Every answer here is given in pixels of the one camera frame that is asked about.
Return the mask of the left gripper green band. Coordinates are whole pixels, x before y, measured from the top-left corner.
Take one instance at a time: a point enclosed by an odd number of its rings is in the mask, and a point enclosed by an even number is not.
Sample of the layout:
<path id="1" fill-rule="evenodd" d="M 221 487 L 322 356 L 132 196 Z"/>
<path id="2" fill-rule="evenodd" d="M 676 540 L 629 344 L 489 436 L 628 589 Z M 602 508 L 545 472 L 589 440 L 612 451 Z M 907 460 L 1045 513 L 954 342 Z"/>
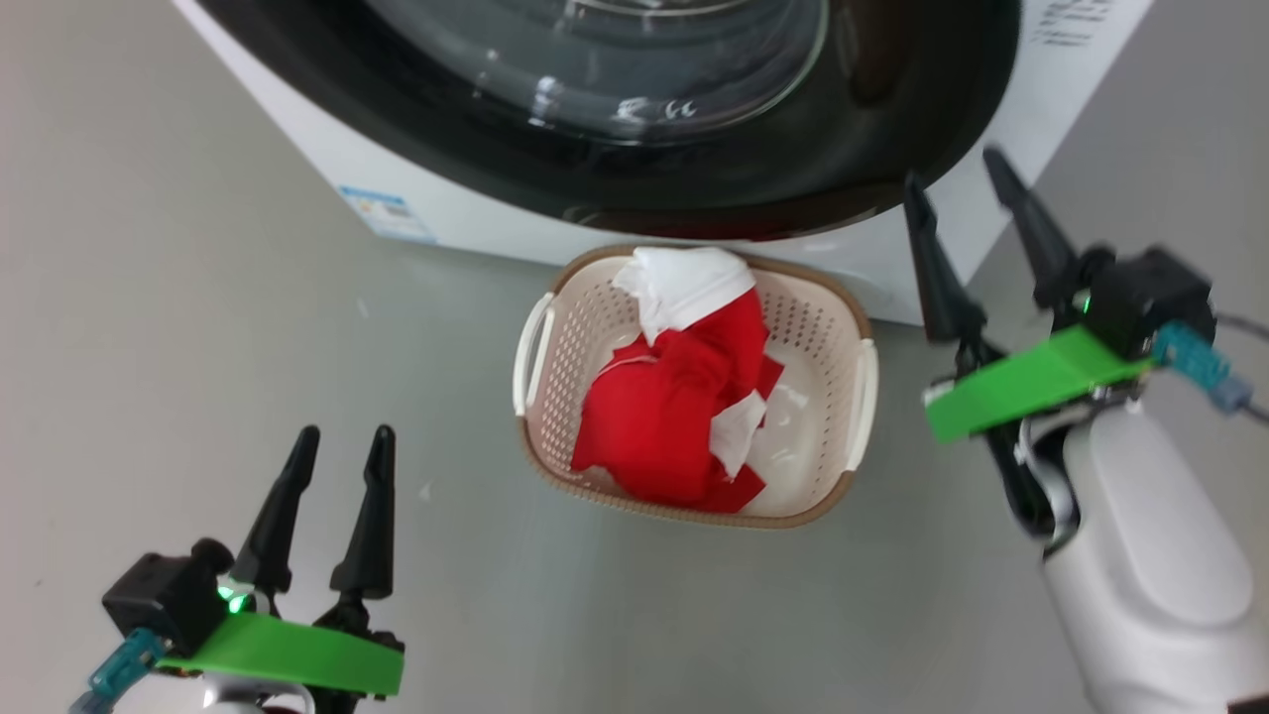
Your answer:
<path id="1" fill-rule="evenodd" d="M 299 430 L 230 569 L 231 580 L 264 596 L 289 592 L 291 539 L 320 438 L 316 425 Z M 355 526 L 330 578 L 330 588 L 340 595 L 372 601 L 393 596 L 396 451 L 393 427 L 379 425 L 363 471 L 364 497 Z M 312 624 L 255 613 L 246 599 L 221 605 L 225 619 L 199 651 L 165 654 L 159 670 L 173 676 L 223 673 L 368 698 L 398 696 L 404 646 L 390 646 L 390 633 L 372 629 L 363 604 L 345 599 Z"/>

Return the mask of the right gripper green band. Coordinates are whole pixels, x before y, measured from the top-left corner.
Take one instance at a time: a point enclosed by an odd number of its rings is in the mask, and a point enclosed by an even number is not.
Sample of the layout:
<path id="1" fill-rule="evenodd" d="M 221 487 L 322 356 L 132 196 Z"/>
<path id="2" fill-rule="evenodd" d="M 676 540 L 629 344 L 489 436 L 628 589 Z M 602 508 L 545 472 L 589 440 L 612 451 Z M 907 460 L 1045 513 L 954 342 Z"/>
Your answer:
<path id="1" fill-rule="evenodd" d="M 1074 243 L 1037 193 L 997 146 L 983 148 L 983 165 L 997 203 L 1008 209 L 1036 280 L 1034 302 L 1057 308 L 1076 292 Z M 904 180 L 904 216 L 929 342 L 978 342 L 986 313 L 962 285 L 938 235 L 938 217 L 916 172 Z M 1101 386 L 1136 380 L 1154 358 L 1124 360 L 1082 325 L 1051 335 L 1027 353 L 989 363 L 950 388 L 926 392 L 925 413 L 939 443 L 961 441 L 1088 397 Z"/>

